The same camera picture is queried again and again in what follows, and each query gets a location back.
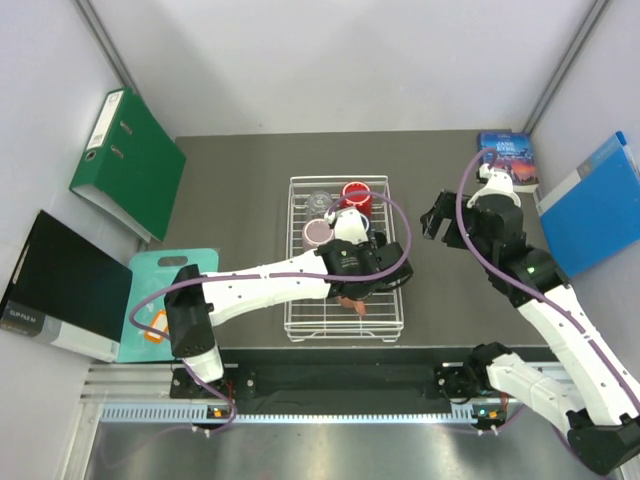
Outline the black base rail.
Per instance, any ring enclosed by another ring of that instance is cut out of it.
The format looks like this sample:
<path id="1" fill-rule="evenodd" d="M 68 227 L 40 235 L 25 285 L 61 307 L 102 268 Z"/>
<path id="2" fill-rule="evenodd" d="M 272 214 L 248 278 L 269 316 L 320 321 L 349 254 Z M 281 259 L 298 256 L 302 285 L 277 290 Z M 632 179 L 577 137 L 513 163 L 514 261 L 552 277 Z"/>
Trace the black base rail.
<path id="1" fill-rule="evenodd" d="M 491 391 L 474 352 L 461 348 L 231 349 L 221 357 L 217 380 L 207 381 L 193 367 L 176 369 L 170 396 L 206 398 L 215 389 L 247 408 L 286 392 L 338 395 L 353 402 L 358 392 L 455 400 Z"/>

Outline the Jane Eyre book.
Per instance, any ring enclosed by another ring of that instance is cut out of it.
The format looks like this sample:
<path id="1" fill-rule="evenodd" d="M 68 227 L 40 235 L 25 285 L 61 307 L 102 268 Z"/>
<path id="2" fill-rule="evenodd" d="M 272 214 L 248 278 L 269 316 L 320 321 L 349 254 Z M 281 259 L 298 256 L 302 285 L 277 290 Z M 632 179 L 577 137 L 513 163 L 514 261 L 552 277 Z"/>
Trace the Jane Eyre book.
<path id="1" fill-rule="evenodd" d="M 534 149 L 526 133 L 507 131 L 481 131 L 477 135 L 478 150 L 495 149 L 487 152 L 479 161 L 502 169 L 511 177 L 514 190 L 532 194 L 538 187 L 538 171 L 534 159 Z"/>

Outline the red ceramic mug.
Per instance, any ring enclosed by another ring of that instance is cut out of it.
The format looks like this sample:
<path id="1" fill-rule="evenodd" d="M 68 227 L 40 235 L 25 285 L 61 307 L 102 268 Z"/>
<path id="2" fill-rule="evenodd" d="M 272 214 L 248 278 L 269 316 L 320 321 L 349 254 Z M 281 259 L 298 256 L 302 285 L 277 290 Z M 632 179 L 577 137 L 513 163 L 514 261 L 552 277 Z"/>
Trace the red ceramic mug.
<path id="1" fill-rule="evenodd" d="M 370 218 L 373 209 L 373 196 L 370 186 L 361 181 L 351 181 L 343 185 L 340 192 L 340 208 L 354 207 L 359 213 Z"/>

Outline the clear glass cup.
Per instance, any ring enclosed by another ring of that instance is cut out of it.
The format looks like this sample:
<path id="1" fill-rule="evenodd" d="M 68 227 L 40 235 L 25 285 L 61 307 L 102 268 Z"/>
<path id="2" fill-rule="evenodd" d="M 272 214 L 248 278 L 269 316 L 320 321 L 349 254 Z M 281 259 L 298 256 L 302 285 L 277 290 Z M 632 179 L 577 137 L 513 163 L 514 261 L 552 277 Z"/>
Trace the clear glass cup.
<path id="1" fill-rule="evenodd" d="M 309 194 L 305 202 L 306 220 L 322 219 L 333 203 L 331 195 L 323 190 L 316 190 Z"/>

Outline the black clip file folder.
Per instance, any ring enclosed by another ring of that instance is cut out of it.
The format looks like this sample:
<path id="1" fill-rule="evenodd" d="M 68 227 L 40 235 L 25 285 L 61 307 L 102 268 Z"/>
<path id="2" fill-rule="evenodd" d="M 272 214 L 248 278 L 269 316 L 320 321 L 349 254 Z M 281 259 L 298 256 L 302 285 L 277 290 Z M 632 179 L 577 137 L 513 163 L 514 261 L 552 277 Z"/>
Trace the black clip file folder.
<path id="1" fill-rule="evenodd" d="M 129 268 L 40 211 L 1 300 L 1 328 L 111 363 L 131 285 Z"/>

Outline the green lever arch binder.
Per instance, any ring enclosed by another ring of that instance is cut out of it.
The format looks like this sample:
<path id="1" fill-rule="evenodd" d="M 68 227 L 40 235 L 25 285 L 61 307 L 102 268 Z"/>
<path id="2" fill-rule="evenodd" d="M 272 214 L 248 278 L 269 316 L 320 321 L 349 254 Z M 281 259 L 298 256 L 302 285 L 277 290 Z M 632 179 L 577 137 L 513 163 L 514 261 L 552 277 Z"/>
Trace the green lever arch binder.
<path id="1" fill-rule="evenodd" d="M 130 88 L 106 94 L 69 190 L 148 243 L 167 234 L 186 157 Z"/>

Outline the lilac ceramic mug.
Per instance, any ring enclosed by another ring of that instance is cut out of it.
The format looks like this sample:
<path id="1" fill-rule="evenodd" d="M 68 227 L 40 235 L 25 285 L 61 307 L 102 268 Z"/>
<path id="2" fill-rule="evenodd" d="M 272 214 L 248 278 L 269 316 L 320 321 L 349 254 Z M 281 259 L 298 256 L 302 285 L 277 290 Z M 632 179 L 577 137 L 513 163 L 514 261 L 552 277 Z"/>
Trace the lilac ceramic mug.
<path id="1" fill-rule="evenodd" d="M 302 229 L 302 247 L 305 251 L 322 246 L 334 238 L 334 230 L 322 218 L 309 220 Z"/>

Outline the dark blue mug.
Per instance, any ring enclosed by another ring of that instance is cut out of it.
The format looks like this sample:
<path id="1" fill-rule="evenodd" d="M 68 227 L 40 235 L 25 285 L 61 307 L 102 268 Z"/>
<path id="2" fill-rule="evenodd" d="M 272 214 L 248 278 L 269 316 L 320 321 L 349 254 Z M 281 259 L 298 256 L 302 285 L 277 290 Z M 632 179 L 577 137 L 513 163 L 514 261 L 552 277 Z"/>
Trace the dark blue mug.
<path id="1" fill-rule="evenodd" d="M 363 228 L 365 230 L 365 233 L 367 236 L 371 235 L 371 223 L 370 223 L 370 219 L 364 215 L 364 214 L 360 214 L 360 218 L 361 218 L 361 222 L 363 224 Z"/>

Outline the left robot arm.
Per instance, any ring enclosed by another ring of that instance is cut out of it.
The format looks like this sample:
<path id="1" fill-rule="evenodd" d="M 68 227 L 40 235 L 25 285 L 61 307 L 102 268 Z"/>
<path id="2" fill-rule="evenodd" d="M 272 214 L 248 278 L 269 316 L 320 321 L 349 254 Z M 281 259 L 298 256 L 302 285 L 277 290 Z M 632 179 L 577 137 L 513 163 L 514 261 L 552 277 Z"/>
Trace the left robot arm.
<path id="1" fill-rule="evenodd" d="M 334 239 L 298 256 L 236 272 L 179 271 L 164 296 L 172 355 L 205 396 L 226 387 L 214 328 L 243 314 L 300 300 L 361 301 L 403 286 L 413 276 L 397 243 Z"/>

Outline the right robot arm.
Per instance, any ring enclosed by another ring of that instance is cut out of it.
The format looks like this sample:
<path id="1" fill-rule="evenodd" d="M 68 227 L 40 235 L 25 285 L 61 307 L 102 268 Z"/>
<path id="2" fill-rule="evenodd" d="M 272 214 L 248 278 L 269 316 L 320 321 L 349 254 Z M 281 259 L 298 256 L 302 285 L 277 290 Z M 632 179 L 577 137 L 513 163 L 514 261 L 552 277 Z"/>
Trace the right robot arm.
<path id="1" fill-rule="evenodd" d="M 434 373 L 442 395 L 506 394 L 547 420 L 592 472 L 605 476 L 639 455 L 639 382 L 589 320 L 549 252 L 526 241 L 511 194 L 477 198 L 443 190 L 420 218 L 432 239 L 472 253 L 491 285 L 542 336 L 571 379 L 567 387 L 498 342 L 480 344 L 456 368 Z"/>

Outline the blue folder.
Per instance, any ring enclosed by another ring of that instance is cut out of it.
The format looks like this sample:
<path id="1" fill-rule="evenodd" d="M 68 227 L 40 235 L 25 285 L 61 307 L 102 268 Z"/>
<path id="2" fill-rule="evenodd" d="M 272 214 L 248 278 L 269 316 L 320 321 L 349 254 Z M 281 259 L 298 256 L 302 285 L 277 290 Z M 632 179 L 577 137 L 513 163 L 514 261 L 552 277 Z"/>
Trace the blue folder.
<path id="1" fill-rule="evenodd" d="M 621 131 L 537 204 L 551 255 L 570 278 L 639 241 L 639 168 Z"/>

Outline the terracotta pink mug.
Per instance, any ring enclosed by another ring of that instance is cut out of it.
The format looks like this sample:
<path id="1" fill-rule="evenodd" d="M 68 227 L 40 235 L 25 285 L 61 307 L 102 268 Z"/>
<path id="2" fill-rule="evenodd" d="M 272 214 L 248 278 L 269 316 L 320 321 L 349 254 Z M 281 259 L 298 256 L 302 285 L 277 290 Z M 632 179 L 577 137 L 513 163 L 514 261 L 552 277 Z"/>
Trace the terracotta pink mug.
<path id="1" fill-rule="evenodd" d="M 348 297 L 340 296 L 337 301 L 342 307 L 353 310 L 360 318 L 366 315 L 366 305 L 362 300 L 352 300 Z"/>

